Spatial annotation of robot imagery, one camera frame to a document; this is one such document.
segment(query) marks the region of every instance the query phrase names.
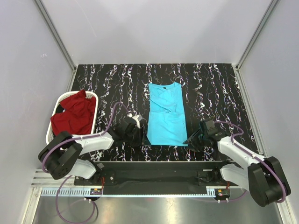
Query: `white wall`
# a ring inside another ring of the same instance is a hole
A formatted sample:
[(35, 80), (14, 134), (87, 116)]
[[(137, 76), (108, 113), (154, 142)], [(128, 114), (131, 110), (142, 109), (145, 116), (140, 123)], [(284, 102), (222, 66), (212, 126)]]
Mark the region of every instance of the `white wall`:
[(299, 1), (282, 0), (241, 68), (269, 155), (291, 186), (299, 220)]
[(74, 63), (237, 63), (271, 0), (43, 0)]
[(0, 223), (19, 224), (71, 70), (33, 0), (1, 0), (0, 21)]

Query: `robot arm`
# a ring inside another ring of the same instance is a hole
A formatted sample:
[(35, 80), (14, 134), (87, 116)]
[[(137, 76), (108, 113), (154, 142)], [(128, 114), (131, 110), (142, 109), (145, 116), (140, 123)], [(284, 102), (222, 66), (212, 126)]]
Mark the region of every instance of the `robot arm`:
[[(234, 163), (240, 166), (237, 167), (233, 163), (227, 164), (226, 162), (225, 165), (217, 168), (216, 172), (214, 171), (214, 173), (218, 173), (216, 176), (249, 191), (255, 202), (262, 207), (281, 199), (283, 190), (285, 190), (286, 195), (290, 195), (290, 186), (279, 161), (275, 157), (265, 158), (240, 145), (235, 140), (232, 141), (231, 136), (215, 127), (212, 119), (201, 121), (199, 126), (199, 130), (187, 140), (196, 151), (205, 146), (213, 147), (229, 156)], [(284, 189), (262, 163), (274, 171)]]
[(141, 115), (129, 114), (122, 123), (103, 135), (102, 132), (89, 135), (70, 135), (68, 132), (61, 132), (39, 153), (38, 159), (43, 162), (52, 148), (65, 140), (74, 139), (62, 145), (66, 151), (59, 149), (53, 151), (45, 162), (45, 168), (55, 180), (66, 175), (75, 175), (96, 184), (100, 180), (100, 168), (93, 162), (78, 159), (79, 156), (96, 150), (107, 150), (112, 145), (121, 146), (123, 142), (128, 142), (131, 146), (141, 145), (143, 141), (141, 119)]

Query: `cyan t-shirt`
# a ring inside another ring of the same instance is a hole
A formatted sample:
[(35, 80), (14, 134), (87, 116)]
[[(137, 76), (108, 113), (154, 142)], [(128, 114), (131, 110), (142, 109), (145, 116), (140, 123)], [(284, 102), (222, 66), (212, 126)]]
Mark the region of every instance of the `cyan t-shirt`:
[(187, 146), (182, 86), (149, 84), (148, 139), (152, 145)]

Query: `black marble surface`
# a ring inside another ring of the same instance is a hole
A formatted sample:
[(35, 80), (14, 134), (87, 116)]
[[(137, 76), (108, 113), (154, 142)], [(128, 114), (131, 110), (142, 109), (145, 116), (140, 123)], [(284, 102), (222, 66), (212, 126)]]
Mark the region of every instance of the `black marble surface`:
[[(254, 136), (231, 64), (88, 64), (79, 65), (72, 91), (85, 89), (99, 97), (99, 109), (95, 132), (103, 130), (117, 101), (128, 105), (134, 114), (144, 118), (147, 130), (149, 118), (148, 83), (182, 84), (187, 134), (199, 127), (199, 121), (209, 117), (228, 121), (241, 127), (245, 134), (237, 141), (257, 152)], [(116, 121), (126, 116), (117, 110)], [(231, 133), (236, 128), (221, 127)], [(194, 153), (186, 147), (135, 147), (126, 144), (109, 150), (85, 154), (93, 161), (209, 161), (213, 149)]]

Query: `plastic basket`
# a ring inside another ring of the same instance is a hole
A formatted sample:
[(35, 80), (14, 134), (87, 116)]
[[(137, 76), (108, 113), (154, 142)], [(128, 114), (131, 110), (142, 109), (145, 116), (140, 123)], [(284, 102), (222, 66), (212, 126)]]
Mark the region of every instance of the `plastic basket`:
[[(55, 105), (55, 108), (53, 110), (52, 116), (55, 114), (56, 108), (58, 107), (60, 101), (64, 100), (65, 98), (68, 98), (71, 95), (76, 94), (77, 92), (79, 92), (79, 91), (71, 91), (71, 92), (66, 92), (66, 93), (62, 94), (56, 102), (56, 105)], [(95, 120), (96, 120), (96, 117), (97, 117), (98, 102), (99, 102), (99, 98), (95, 93), (86, 91), (86, 98), (91, 98), (91, 97), (96, 98), (96, 103), (95, 103), (95, 111), (94, 111), (94, 117), (93, 117), (92, 132), (90, 134), (92, 134), (94, 132)], [(53, 138), (54, 138), (54, 135), (53, 135), (53, 131), (52, 131), (52, 124), (51, 124), (51, 121), (50, 121), (48, 130), (47, 130), (47, 135), (46, 135), (46, 143), (48, 144), (49, 142), (51, 142), (53, 140)]]

